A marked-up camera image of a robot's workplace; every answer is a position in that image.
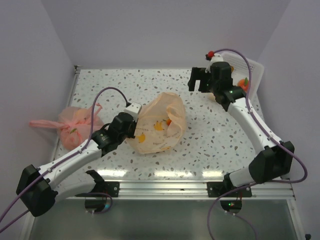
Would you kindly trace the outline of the peach fruit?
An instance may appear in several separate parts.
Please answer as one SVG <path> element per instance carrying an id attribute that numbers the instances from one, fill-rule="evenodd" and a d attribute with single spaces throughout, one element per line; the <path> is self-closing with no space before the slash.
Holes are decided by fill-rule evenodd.
<path id="1" fill-rule="evenodd" d="M 245 92 L 247 92 L 248 89 L 249 89 L 249 80 L 248 80 L 248 78 L 246 77 L 246 78 L 241 79 L 237 83 L 237 86 L 241 87 Z"/>

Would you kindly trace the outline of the orange plastic bag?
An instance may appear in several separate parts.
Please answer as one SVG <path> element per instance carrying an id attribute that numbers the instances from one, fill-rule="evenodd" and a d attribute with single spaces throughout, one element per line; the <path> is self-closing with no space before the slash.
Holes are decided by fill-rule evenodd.
<path id="1" fill-rule="evenodd" d="M 140 154 L 164 152 L 176 146 L 187 129 L 186 109 L 178 94 L 162 92 L 138 115 L 135 138 L 127 143 Z"/>

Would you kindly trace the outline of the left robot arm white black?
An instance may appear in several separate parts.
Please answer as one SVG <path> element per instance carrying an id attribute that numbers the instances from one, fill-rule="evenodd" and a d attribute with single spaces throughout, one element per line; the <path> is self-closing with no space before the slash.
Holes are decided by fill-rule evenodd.
<path id="1" fill-rule="evenodd" d="M 62 193 L 59 184 L 84 165 L 114 151 L 126 138 L 134 138 L 138 113 L 120 112 L 108 125 L 93 132 L 80 146 L 51 164 L 24 168 L 16 194 L 34 217 L 50 210 Z"/>

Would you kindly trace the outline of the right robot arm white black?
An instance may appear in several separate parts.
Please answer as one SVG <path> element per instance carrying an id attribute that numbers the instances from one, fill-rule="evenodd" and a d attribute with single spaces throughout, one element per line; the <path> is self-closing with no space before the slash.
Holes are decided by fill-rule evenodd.
<path id="1" fill-rule="evenodd" d="M 235 196 L 244 185 L 263 184 L 289 173 L 295 148 L 290 141 L 283 142 L 268 128 L 259 116 L 252 117 L 255 110 L 246 98 L 245 91 L 233 84 L 232 69 L 229 63 L 218 61 L 209 70 L 204 67 L 191 69 L 188 89 L 195 90 L 199 81 L 199 92 L 212 93 L 215 100 L 242 127 L 256 152 L 248 167 L 233 171 L 224 176 L 223 192 Z"/>

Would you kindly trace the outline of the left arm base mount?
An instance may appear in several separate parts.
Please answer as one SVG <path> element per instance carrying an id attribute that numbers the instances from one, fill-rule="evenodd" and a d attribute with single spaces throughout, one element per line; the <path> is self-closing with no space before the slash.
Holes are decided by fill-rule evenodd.
<path id="1" fill-rule="evenodd" d="M 94 187 L 85 197 L 101 197 L 102 203 L 93 206 L 93 215 L 104 214 L 113 206 L 113 198 L 119 196 L 120 183 L 118 181 L 105 181 L 103 177 L 95 170 L 86 171 L 94 180 Z"/>

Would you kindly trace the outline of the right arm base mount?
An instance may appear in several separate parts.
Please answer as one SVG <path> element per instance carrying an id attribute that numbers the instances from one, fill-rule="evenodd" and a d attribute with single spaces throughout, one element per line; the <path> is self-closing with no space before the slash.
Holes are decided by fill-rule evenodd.
<path id="1" fill-rule="evenodd" d="M 227 173 L 223 177 L 222 181 L 208 181 L 206 183 L 207 195 L 209 198 L 218 198 L 236 188 L 233 186 L 229 175 L 230 174 Z M 252 190 L 250 187 L 243 188 L 225 195 L 225 198 L 231 198 L 231 200 L 220 200 L 220 205 L 223 210 L 227 211 L 228 213 L 237 214 L 242 209 L 243 198 L 251 198 L 252 196 Z"/>

